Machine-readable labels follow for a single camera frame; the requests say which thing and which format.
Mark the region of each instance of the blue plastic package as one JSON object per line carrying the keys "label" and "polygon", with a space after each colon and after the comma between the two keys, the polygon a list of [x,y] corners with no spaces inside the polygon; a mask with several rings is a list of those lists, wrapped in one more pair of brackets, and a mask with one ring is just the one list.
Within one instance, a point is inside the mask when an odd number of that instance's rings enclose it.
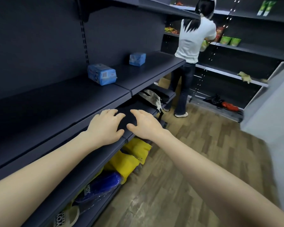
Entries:
{"label": "blue plastic package", "polygon": [[145,63],[146,53],[133,53],[129,56],[129,64],[134,66],[141,66]]}
{"label": "blue plastic package", "polygon": [[116,70],[103,64],[91,64],[87,66],[88,78],[100,85],[116,82]]}
{"label": "blue plastic package", "polygon": [[103,196],[116,189],[121,181],[122,177],[118,172],[102,172],[76,197],[75,203],[81,204]]}

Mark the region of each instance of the white shoe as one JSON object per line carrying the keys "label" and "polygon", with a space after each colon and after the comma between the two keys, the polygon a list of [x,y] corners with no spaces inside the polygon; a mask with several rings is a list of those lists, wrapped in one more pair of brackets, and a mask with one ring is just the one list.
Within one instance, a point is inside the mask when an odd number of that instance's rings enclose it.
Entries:
{"label": "white shoe", "polygon": [[184,115],[176,115],[176,114],[174,114],[174,116],[177,117],[177,118],[185,118],[185,117],[188,116],[188,113],[186,112]]}

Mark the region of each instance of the white wall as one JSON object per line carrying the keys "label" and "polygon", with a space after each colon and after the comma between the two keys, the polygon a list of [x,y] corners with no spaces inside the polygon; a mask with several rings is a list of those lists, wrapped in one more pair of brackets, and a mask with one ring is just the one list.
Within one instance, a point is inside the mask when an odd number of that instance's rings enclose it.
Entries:
{"label": "white wall", "polygon": [[241,129],[267,143],[284,210],[284,69],[269,81],[264,94],[246,107]]}

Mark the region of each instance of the black hair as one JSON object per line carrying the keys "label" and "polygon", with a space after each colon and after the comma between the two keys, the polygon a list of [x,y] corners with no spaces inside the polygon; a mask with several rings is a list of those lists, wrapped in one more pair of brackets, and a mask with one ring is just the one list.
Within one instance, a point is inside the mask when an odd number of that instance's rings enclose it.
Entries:
{"label": "black hair", "polygon": [[195,13],[203,14],[206,18],[211,18],[213,16],[213,11],[215,10],[215,1],[212,0],[199,0],[196,5]]}
{"label": "black hair", "polygon": [[[211,18],[215,10],[215,1],[212,0],[199,0],[196,6],[195,13],[203,14],[206,18]],[[200,27],[200,19],[184,19],[183,27],[187,32],[194,31]]]}

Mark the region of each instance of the jeans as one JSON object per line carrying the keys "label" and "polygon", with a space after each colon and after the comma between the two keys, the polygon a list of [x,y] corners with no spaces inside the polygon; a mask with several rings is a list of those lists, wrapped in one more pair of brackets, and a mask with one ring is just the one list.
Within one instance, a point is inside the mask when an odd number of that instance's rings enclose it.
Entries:
{"label": "jeans", "polygon": [[[193,81],[193,75],[195,73],[196,64],[185,63],[181,67],[177,68],[171,73],[171,80],[169,85],[169,90],[175,91],[178,85],[179,79],[182,76],[182,83],[181,83],[181,93],[179,97],[179,101],[177,107],[175,109],[176,115],[184,115],[186,113],[186,102],[189,87]],[[171,108],[171,103],[169,102],[165,109],[169,110]]]}

